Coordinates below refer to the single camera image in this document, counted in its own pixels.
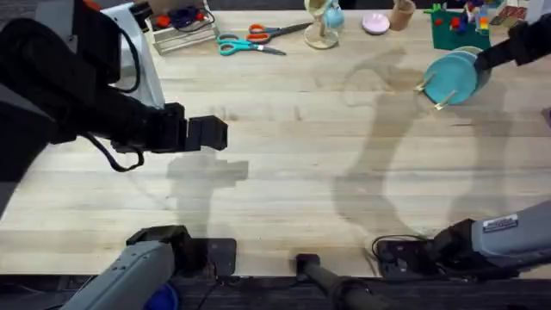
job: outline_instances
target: wooden base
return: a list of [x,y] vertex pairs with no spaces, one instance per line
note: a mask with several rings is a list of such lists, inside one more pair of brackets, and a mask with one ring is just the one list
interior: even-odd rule
[[319,35],[319,24],[315,22],[304,31],[304,41],[313,48],[329,49],[338,43],[338,33],[335,29],[326,28],[325,35]]

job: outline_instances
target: blue scissors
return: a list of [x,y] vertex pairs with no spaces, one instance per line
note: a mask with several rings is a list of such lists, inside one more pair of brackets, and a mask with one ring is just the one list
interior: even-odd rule
[[274,55],[287,55],[285,52],[275,48],[254,44],[247,40],[241,40],[235,34],[222,34],[216,38],[216,41],[218,41],[218,44],[220,45],[218,47],[218,51],[222,56],[233,55],[239,51],[259,51]]

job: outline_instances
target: cable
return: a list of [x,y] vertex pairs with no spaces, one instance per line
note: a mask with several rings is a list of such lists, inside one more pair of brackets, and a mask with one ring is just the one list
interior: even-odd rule
[[64,304],[58,304],[58,305],[54,305],[54,306],[50,306],[50,307],[45,307],[41,310],[53,310],[53,309],[59,309],[63,306]]
[[371,243],[371,254],[373,254],[373,256],[375,258],[377,258],[377,261],[379,263],[385,262],[385,261],[381,257],[379,257],[379,255],[377,255],[377,252],[375,250],[375,246],[377,245],[377,242],[379,242],[383,239],[392,239],[392,238],[402,238],[402,239],[403,238],[411,238],[411,239],[416,239],[418,241],[427,241],[427,239],[425,237],[411,235],[411,234],[394,234],[394,235],[384,235],[384,236],[377,237]]
[[105,146],[103,146],[103,144],[101,144],[100,141],[98,141],[96,139],[96,137],[94,137],[90,133],[81,133],[80,135],[83,136],[84,138],[86,138],[88,141],[90,141],[92,143],[92,145],[94,145],[98,150],[100,150],[100,152],[103,153],[103,155],[105,155],[105,158],[109,161],[109,164],[111,165],[111,168],[113,168],[113,170],[115,170],[117,172],[132,171],[132,170],[140,167],[141,165],[143,165],[144,162],[145,162],[144,153],[141,150],[139,150],[135,147],[129,146],[130,148],[132,148],[134,150],[136,155],[138,155],[138,163],[133,164],[130,167],[123,167],[119,163],[117,163],[117,161],[113,158],[113,155],[111,155],[109,153],[109,151],[105,148]]
[[209,26],[209,25],[212,25],[214,24],[214,22],[216,22],[216,19],[214,18],[214,15],[213,13],[211,13],[208,9],[205,9],[205,12],[207,12],[207,14],[210,16],[210,18],[212,19],[212,21],[210,22],[207,22],[207,23],[204,23],[202,25],[200,25],[198,28],[195,28],[195,29],[191,29],[191,30],[184,30],[182,28],[185,28],[187,26],[190,26],[190,24],[186,25],[186,26],[178,26],[176,25],[173,21],[172,21],[172,18],[170,18],[170,22],[172,22],[172,26],[174,27],[174,29],[178,30],[179,32],[181,33],[185,33],[185,34],[192,34],[194,32],[197,32],[203,28],[205,28],[206,26]]
[[139,54],[138,49],[132,42],[132,39],[130,39],[130,36],[127,34],[126,31],[124,31],[121,27],[119,27],[119,30],[121,31],[122,36],[124,36],[125,40],[128,43],[128,47],[130,47],[130,53],[132,54],[132,59],[134,61],[134,69],[136,71],[136,80],[134,82],[134,86],[130,88],[129,90],[123,90],[114,86],[111,86],[112,89],[118,90],[121,93],[130,94],[134,91],[136,91],[139,88],[139,84],[141,83],[141,70],[139,65]]
[[203,298],[201,299],[201,301],[199,301],[199,305],[197,305],[196,310],[201,310],[201,308],[203,307],[203,304],[205,303],[205,301],[207,301],[210,294],[212,294],[213,291],[217,287],[219,287],[219,285],[220,285],[220,282],[216,281],[216,283],[208,289],[208,291],[203,295]]
[[0,286],[13,286],[15,288],[20,288],[20,289],[23,289],[23,290],[26,290],[30,293],[35,293],[35,294],[44,294],[44,293],[46,293],[46,291],[30,288],[28,286],[18,284],[18,283],[0,283]]
[[80,292],[81,290],[83,290],[84,288],[86,288],[86,286],[88,285],[88,283],[90,283],[90,281],[92,281],[92,279],[96,278],[96,276],[90,276],[88,278],[88,280],[86,280],[86,282],[84,282],[83,285],[80,286],[80,288],[78,289],[77,293]]

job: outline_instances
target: scissors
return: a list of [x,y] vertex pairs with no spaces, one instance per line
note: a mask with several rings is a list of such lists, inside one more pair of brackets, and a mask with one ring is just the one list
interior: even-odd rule
[[259,51],[264,53],[271,53],[274,55],[287,55],[285,52],[277,50],[275,48],[270,48],[258,44],[254,44],[247,40],[241,40],[235,34],[222,34],[216,38],[218,44],[218,51],[222,56],[233,55],[239,51]]
[[301,23],[298,25],[293,25],[284,28],[271,28],[265,27],[260,24],[252,24],[249,27],[249,35],[247,35],[247,40],[249,42],[257,44],[266,44],[275,38],[276,36],[291,34],[293,32],[306,29],[308,26],[312,25],[311,22]]

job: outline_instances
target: blue object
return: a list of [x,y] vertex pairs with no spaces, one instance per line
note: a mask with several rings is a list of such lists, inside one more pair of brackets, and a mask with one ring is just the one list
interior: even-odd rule
[[[449,55],[454,55],[454,56],[464,58],[466,61],[470,62],[471,64],[474,64],[474,61],[477,58],[475,54],[467,51],[453,51],[448,55],[446,55],[445,57]],[[490,75],[492,74],[492,71],[491,70],[482,71],[482,72],[478,72],[477,74],[478,74],[478,77],[476,79],[476,89],[471,95],[474,95],[475,92],[477,92],[480,88],[484,87],[484,85],[488,83],[488,80],[490,80]]]
[[424,73],[424,79],[429,79],[432,73],[434,76],[424,86],[424,93],[433,102],[444,101],[455,90],[448,104],[459,104],[476,89],[476,70],[469,60],[460,56],[450,54],[435,61]]
[[484,0],[469,0],[468,2],[477,8],[484,5]]
[[247,40],[241,40],[235,34],[222,34],[216,38],[216,41],[220,45],[218,51],[222,56],[230,56],[239,51],[259,51],[264,53],[271,53],[274,55],[286,55],[285,52],[280,50],[250,43]]
[[195,22],[199,10],[194,6],[169,12],[170,23],[174,28],[186,28]]
[[457,29],[457,33],[458,34],[465,34],[466,31],[467,31],[467,24],[465,22],[460,22],[459,23],[459,28]]
[[324,13],[325,25],[329,28],[338,28],[344,23],[344,14],[338,5],[338,0],[332,0]]
[[166,283],[147,301],[144,310],[178,310],[179,307],[180,301],[176,290]]

